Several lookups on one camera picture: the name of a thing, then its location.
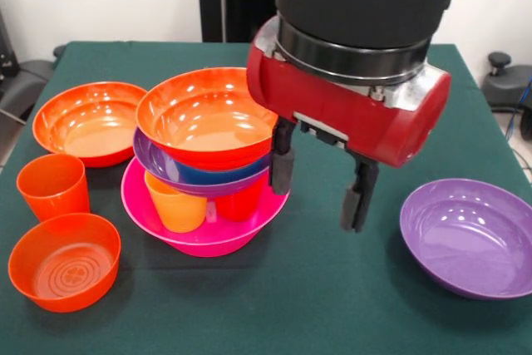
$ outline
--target green tablecloth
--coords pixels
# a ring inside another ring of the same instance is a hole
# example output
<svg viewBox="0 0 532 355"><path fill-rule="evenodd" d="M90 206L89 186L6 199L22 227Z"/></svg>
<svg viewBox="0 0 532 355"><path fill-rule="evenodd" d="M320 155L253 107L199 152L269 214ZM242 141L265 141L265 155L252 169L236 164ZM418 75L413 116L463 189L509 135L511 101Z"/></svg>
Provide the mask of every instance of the green tablecloth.
<svg viewBox="0 0 532 355"><path fill-rule="evenodd" d="M242 66L247 52L244 44L72 43L37 107L84 82L150 88L188 70ZM7 278L11 248L36 223L15 188L21 167L44 154L27 127L0 175L0 352L531 353L532 298L457 297L433 283L401 241L401 204L430 180L480 179L532 200L458 51L434 46L429 58L453 75L445 114L410 164L382 167L360 235L338 227L352 160L301 133L294 138L293 192L283 212L247 247L220 259L181 254L130 221L119 193L126 164L89 170L92 210L116 225L123 251L114 287L78 313L45 312Z"/></svg>

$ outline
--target orange bowl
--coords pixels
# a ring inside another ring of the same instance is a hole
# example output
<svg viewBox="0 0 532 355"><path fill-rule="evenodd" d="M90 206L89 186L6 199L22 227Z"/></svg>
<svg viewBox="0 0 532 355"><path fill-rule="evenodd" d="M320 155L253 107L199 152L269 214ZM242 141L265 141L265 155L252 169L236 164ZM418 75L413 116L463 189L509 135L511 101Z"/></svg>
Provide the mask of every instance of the orange bowl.
<svg viewBox="0 0 532 355"><path fill-rule="evenodd" d="M136 120L175 160L230 170L270 152L277 115L251 98L245 68L217 67L160 83L140 101Z"/></svg>
<svg viewBox="0 0 532 355"><path fill-rule="evenodd" d="M73 312L103 297L115 282L118 231L94 214L64 214L30 229L13 248L13 286L41 308Z"/></svg>
<svg viewBox="0 0 532 355"><path fill-rule="evenodd" d="M50 99L33 120L35 140L86 166L114 165L133 155L135 109L146 91L124 82L73 87Z"/></svg>

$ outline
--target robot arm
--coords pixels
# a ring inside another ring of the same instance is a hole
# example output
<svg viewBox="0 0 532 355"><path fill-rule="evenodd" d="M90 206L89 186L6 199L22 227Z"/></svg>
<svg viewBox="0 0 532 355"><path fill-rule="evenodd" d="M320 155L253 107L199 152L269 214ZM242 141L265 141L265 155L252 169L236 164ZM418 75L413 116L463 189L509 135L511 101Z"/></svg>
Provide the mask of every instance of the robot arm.
<svg viewBox="0 0 532 355"><path fill-rule="evenodd" d="M362 229L378 162L403 165L443 111L451 78L426 63L451 0L276 0L254 39L249 90L275 111L270 184L289 189L293 129L352 154L342 227Z"/></svg>

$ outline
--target white wall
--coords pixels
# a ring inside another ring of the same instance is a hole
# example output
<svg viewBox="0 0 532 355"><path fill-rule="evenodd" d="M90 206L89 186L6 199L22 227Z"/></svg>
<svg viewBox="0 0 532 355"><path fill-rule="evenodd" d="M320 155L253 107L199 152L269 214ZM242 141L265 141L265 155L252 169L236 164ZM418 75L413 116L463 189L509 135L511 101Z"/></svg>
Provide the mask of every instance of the white wall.
<svg viewBox="0 0 532 355"><path fill-rule="evenodd" d="M198 0L0 0L22 59L70 40L200 41ZM453 0L434 42L456 43L477 80L487 53L532 62L532 0Z"/></svg>
<svg viewBox="0 0 532 355"><path fill-rule="evenodd" d="M488 53L508 52L532 63L532 0L452 0L433 42L455 43L475 79L488 71Z"/></svg>
<svg viewBox="0 0 532 355"><path fill-rule="evenodd" d="M201 41L199 0L0 0L21 60L71 40Z"/></svg>

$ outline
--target orange cup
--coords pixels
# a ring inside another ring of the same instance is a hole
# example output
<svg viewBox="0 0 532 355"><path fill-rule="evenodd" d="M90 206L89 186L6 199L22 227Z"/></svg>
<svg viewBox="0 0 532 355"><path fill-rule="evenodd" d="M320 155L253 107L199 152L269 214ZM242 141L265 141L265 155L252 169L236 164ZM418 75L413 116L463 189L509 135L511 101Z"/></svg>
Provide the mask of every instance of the orange cup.
<svg viewBox="0 0 532 355"><path fill-rule="evenodd" d="M18 174L17 188L41 222L90 212L85 166L73 155L50 154L29 162Z"/></svg>
<svg viewBox="0 0 532 355"><path fill-rule="evenodd" d="M215 198L214 203L216 204L217 213L235 222L247 220L257 210L260 194L267 178L268 174L264 174L260 179L238 193Z"/></svg>
<svg viewBox="0 0 532 355"><path fill-rule="evenodd" d="M160 221L170 231L187 233L201 226L207 212L207 199L187 195L155 178L148 171L144 182L160 216Z"/></svg>

